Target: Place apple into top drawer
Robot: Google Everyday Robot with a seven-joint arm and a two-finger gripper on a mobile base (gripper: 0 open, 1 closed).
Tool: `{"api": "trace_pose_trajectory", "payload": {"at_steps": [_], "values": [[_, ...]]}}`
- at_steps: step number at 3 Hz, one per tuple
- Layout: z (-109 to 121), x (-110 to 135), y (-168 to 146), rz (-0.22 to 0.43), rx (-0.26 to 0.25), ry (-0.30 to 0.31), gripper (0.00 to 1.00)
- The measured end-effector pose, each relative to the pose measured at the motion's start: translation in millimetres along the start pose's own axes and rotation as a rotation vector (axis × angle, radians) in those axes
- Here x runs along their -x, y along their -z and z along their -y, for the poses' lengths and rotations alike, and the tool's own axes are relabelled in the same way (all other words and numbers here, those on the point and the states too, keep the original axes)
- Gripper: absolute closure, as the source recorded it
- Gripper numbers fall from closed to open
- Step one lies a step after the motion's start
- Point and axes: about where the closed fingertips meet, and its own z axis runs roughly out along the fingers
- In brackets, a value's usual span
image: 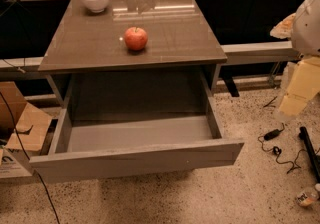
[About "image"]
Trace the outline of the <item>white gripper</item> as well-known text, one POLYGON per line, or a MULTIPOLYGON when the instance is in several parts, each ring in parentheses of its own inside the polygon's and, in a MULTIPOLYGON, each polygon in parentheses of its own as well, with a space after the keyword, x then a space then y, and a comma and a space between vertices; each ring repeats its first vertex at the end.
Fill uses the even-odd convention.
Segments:
POLYGON ((270 35, 278 39, 291 37, 295 50, 314 55, 289 67, 289 82, 277 112, 279 117, 295 117, 320 92, 320 57, 315 57, 320 55, 320 0, 304 0, 296 14, 274 26, 270 35))

